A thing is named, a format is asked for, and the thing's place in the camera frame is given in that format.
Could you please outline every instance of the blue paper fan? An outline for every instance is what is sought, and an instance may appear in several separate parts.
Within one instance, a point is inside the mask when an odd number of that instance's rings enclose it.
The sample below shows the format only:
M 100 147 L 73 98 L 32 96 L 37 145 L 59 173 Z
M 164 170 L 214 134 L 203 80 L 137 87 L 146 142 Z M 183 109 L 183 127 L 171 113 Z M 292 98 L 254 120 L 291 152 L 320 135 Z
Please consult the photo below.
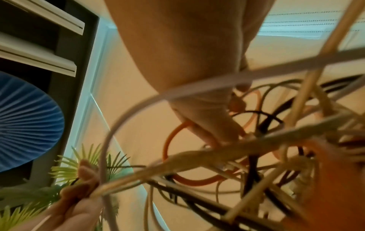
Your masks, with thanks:
M 65 121 L 56 102 L 34 85 L 0 72 L 0 172 L 46 153 Z

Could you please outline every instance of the blue pleated decoration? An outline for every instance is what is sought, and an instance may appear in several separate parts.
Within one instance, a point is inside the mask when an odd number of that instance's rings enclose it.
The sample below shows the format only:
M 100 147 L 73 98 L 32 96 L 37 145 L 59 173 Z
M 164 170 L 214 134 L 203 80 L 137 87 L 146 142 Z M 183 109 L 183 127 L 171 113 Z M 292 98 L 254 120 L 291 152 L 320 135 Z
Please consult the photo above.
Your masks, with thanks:
M 45 154 L 65 121 L 56 102 L 34 85 L 0 72 L 0 172 Z

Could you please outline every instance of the blue round fan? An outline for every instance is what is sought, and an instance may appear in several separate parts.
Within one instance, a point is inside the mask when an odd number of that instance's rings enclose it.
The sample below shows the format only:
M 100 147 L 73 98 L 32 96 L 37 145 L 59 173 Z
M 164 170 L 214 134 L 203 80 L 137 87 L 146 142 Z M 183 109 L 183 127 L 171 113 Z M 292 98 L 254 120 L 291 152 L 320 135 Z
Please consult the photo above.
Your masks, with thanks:
M 0 172 L 46 153 L 65 126 L 56 102 L 42 90 L 0 72 Z

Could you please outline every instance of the person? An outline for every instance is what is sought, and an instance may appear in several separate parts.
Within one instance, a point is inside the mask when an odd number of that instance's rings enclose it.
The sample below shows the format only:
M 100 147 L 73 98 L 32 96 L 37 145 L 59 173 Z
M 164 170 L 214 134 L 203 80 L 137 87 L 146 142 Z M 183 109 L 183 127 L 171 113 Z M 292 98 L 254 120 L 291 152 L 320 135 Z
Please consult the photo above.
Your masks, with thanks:
M 247 68 L 244 56 L 274 0 L 105 0 L 135 64 L 158 92 L 184 83 Z M 249 84 L 237 86 L 246 91 Z M 212 147 L 238 141 L 241 127 L 227 110 L 245 104 L 231 88 L 170 102 L 181 121 Z M 306 204 L 309 220 L 286 221 L 289 230 L 364 230 L 365 189 L 361 170 L 339 156 L 322 156 L 321 174 Z M 81 162 L 82 184 L 67 187 L 61 200 L 11 231 L 92 231 L 102 209 L 87 198 L 97 185 L 95 173 Z

